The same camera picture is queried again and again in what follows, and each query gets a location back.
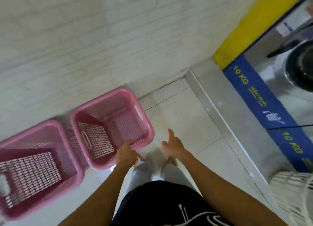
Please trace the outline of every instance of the hand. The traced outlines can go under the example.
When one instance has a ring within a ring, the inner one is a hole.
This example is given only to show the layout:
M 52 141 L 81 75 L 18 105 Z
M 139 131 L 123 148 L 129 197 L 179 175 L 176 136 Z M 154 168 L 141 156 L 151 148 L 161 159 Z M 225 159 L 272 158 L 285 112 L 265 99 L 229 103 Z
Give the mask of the hand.
M 162 141 L 162 148 L 164 152 L 171 157 L 180 158 L 187 150 L 182 145 L 182 141 L 175 137 L 174 132 L 171 129 L 168 130 L 168 143 L 166 141 Z
M 135 164 L 138 153 L 131 149 L 131 140 L 127 140 L 123 146 L 117 150 L 116 166 L 123 167 L 127 170 Z

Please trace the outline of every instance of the yellow stripe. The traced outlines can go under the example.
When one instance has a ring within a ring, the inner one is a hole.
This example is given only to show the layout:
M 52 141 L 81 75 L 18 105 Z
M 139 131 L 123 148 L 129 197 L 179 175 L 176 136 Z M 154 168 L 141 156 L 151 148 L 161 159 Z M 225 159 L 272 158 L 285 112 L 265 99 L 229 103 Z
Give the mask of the yellow stripe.
M 299 0 L 258 0 L 213 58 L 226 68 Z

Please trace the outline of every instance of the person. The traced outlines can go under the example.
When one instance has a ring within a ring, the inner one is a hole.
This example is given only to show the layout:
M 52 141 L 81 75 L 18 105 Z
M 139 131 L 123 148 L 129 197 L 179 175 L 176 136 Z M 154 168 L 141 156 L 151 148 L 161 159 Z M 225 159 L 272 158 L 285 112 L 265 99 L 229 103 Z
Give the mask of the person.
M 117 151 L 116 167 L 109 177 L 59 226 L 286 225 L 266 206 L 197 160 L 171 129 L 168 133 L 168 142 L 162 142 L 169 156 L 161 171 L 164 181 L 151 181 L 153 170 L 149 162 L 140 162 L 113 218 L 124 177 L 138 158 L 128 140 Z M 189 171 L 202 196 L 175 166 L 175 159 Z

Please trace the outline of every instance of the black shirt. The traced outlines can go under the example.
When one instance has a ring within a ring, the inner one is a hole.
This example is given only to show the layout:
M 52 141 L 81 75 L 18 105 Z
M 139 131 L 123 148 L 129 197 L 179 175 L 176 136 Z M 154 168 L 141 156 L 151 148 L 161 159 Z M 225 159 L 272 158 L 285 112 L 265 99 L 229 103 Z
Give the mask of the black shirt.
M 116 225 L 218 225 L 232 226 L 218 216 L 195 190 L 162 180 L 129 192 L 113 218 Z

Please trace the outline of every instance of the forearm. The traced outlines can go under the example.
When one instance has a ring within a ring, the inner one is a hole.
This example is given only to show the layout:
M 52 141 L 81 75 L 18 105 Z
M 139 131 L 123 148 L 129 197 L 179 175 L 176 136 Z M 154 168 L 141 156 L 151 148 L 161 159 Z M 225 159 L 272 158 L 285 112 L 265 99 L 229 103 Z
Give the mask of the forearm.
M 127 172 L 127 168 L 116 166 L 104 183 L 59 226 L 109 225 Z
M 179 160 L 189 171 L 203 198 L 236 226 L 286 225 L 266 206 L 208 169 L 191 153 L 184 152 Z

